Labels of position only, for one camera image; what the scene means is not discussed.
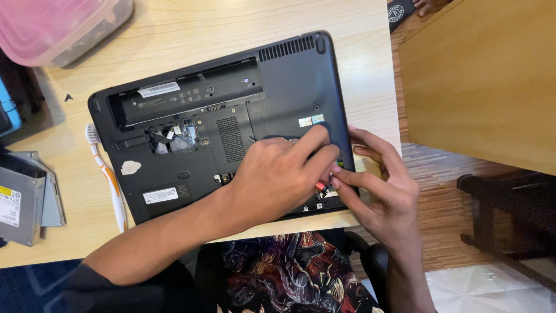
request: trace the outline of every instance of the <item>screwdriver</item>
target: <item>screwdriver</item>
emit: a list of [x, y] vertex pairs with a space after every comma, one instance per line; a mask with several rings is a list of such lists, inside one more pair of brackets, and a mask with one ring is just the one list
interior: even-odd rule
[[[255, 143], [256, 141], [258, 141], [257, 139], [255, 139], [255, 137], [251, 137], [251, 136], [249, 136], [248, 139], [252, 143]], [[326, 183], [322, 179], [319, 179], [319, 181], [315, 185], [315, 188], [316, 188], [316, 190], [322, 192], [322, 197], [323, 198], [328, 194], [328, 192], [330, 192], [330, 186], [329, 185], [327, 186]]]

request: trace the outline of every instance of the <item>hand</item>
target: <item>hand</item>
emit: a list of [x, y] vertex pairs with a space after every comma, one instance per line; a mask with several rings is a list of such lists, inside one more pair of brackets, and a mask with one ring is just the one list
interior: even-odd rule
[[413, 0], [416, 8], [424, 5], [421, 10], [419, 10], [419, 16], [425, 16], [427, 13], [429, 13], [435, 2], [436, 0]]
[[322, 125], [313, 126], [295, 144], [282, 137], [255, 142], [234, 179], [215, 192], [222, 205], [214, 218], [238, 233], [282, 217], [316, 193], [319, 179], [328, 182], [339, 154]]
[[[411, 178], [396, 149], [387, 141], [362, 129], [349, 126], [357, 155], [380, 165], [383, 180], [371, 173], [354, 173], [339, 166], [332, 168], [332, 186], [365, 229], [390, 251], [421, 247], [417, 224], [419, 186]], [[378, 201], [365, 204], [348, 185], [365, 188]]]

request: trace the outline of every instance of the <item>barcode label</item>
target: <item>barcode label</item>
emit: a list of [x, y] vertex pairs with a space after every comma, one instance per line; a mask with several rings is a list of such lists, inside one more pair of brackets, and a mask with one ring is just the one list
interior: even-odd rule
[[147, 204], [152, 204], [161, 201], [177, 199], [178, 195], [176, 192], [176, 188], [168, 188], [168, 189], [162, 189], [153, 192], [146, 192], [143, 194], [143, 198], [145, 198], [145, 202]]
[[151, 88], [137, 90], [137, 92], [139, 92], [143, 98], [146, 98], [146, 97], [165, 94], [167, 92], [171, 92], [179, 89], [180, 87], [177, 85], [176, 82], [171, 82], [169, 84], [158, 85]]

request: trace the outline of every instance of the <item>logo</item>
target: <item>logo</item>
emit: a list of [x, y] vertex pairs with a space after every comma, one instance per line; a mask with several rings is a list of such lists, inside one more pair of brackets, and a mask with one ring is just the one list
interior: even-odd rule
[[388, 10], [388, 21], [395, 23], [404, 15], [404, 7], [393, 6]]

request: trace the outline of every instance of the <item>black sleeve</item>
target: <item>black sleeve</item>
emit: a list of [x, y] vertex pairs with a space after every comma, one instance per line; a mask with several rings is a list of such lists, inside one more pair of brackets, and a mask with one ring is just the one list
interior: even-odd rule
[[211, 312], [216, 304], [195, 289], [191, 274], [178, 261], [137, 285], [116, 286], [80, 264], [63, 297], [72, 312]]

